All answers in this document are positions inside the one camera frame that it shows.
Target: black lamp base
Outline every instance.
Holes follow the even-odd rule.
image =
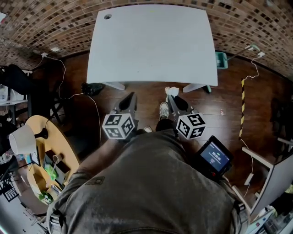
[[[38,134],[35,134],[35,138],[42,137],[44,139],[48,139],[48,131],[47,129],[43,128],[42,131]]]

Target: foot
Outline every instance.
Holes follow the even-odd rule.
[[[143,130],[145,130],[147,133],[152,132],[152,128],[150,126],[146,126]]]
[[[168,119],[169,117],[169,107],[166,102],[162,102],[160,105],[160,120],[162,118]]]

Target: brick wall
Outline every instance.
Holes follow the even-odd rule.
[[[2,0],[8,16],[0,25],[0,65],[32,69],[47,52],[58,58],[89,50],[99,10],[135,4],[173,4],[204,9],[215,49],[237,53],[257,44],[258,62],[284,76],[293,75],[293,9],[290,0]],[[59,47],[53,53],[50,49]],[[245,52],[253,58],[255,52]]]

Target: handheld screen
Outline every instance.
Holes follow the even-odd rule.
[[[229,158],[213,142],[204,149],[201,157],[217,171],[220,171],[229,162]]]

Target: gray t-shirt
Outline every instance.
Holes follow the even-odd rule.
[[[238,233],[227,184],[204,177],[184,154],[172,130],[136,136],[95,177],[73,174],[47,223],[58,209],[69,234]]]

